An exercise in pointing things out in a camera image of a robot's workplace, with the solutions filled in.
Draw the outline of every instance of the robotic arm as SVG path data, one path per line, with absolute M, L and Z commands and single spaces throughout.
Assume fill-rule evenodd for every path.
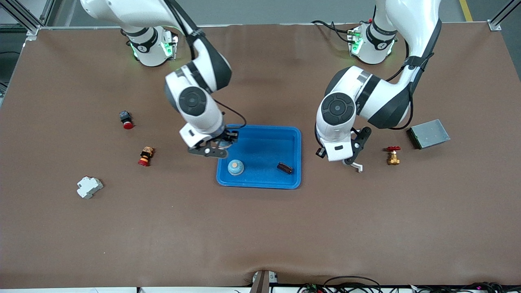
M 187 122 L 179 133 L 189 152 L 226 157 L 225 148 L 236 142 L 238 132 L 225 126 L 222 112 L 210 94 L 228 85 L 231 68 L 181 6 L 175 0 L 81 0 L 81 5 L 92 17 L 122 27 L 145 65 L 159 65 L 166 60 L 162 39 L 167 33 L 161 26 L 182 30 L 192 61 L 166 76 L 166 97 Z
M 346 165 L 351 165 L 370 134 L 369 130 L 366 135 L 361 136 L 357 133 L 355 139 L 351 138 L 355 115 L 366 118 L 377 128 L 385 129 L 398 125 L 405 118 L 409 108 L 412 111 L 412 95 L 427 61 L 433 55 L 432 50 L 440 34 L 440 1 L 377 1 L 373 23 L 363 30 L 367 34 L 366 37 L 369 38 L 374 27 L 377 28 L 376 23 L 379 26 L 381 23 L 386 24 L 387 32 L 395 27 L 409 44 L 410 56 L 403 63 L 402 75 L 396 84 L 382 80 L 356 66 L 342 69 L 333 77 L 317 111 L 315 134 L 321 146 L 317 155 L 322 158 L 327 155 L 329 161 L 344 160 Z M 359 58 L 369 56 L 372 60 L 382 61 L 387 51 L 378 51 L 378 45 L 374 45 L 380 41 L 384 40 L 379 39 L 374 43 L 363 41 Z M 365 49 L 368 50 L 367 54 L 362 52 Z

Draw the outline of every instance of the white plastic object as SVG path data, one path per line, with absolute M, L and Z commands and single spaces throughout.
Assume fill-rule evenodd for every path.
M 85 176 L 78 182 L 78 187 L 76 190 L 78 194 L 84 199 L 89 199 L 96 191 L 103 188 L 103 184 L 97 178 Z

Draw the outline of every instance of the brown tabletop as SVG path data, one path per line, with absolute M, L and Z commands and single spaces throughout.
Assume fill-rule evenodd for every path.
M 438 118 L 452 140 L 413 150 L 404 131 L 373 128 L 358 174 L 315 155 L 317 107 L 344 67 L 391 76 L 403 41 L 370 66 L 315 26 L 205 31 L 233 68 L 214 97 L 250 124 L 301 130 L 300 187 L 222 187 L 216 160 L 186 152 L 163 92 L 185 45 L 147 68 L 117 30 L 41 30 L 0 111 L 0 287 L 234 286 L 260 269 L 298 283 L 521 282 L 521 83 L 500 33 L 444 24 L 413 125 Z M 386 165 L 390 145 L 399 166 Z M 148 168 L 145 146 L 157 150 Z M 85 175 L 105 184 L 90 200 L 76 194 Z

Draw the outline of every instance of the light blue round object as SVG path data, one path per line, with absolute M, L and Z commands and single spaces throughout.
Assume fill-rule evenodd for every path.
M 244 164 L 239 160 L 231 160 L 228 164 L 228 172 L 234 176 L 242 174 L 243 171 Z

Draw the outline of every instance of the blue plastic tray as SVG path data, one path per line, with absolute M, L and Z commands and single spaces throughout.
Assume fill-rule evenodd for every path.
M 295 189 L 301 179 L 301 134 L 295 127 L 247 125 L 239 129 L 239 140 L 228 148 L 228 157 L 217 163 L 217 182 L 224 186 Z M 244 172 L 228 172 L 231 160 L 240 160 Z M 287 174 L 279 162 L 293 168 Z

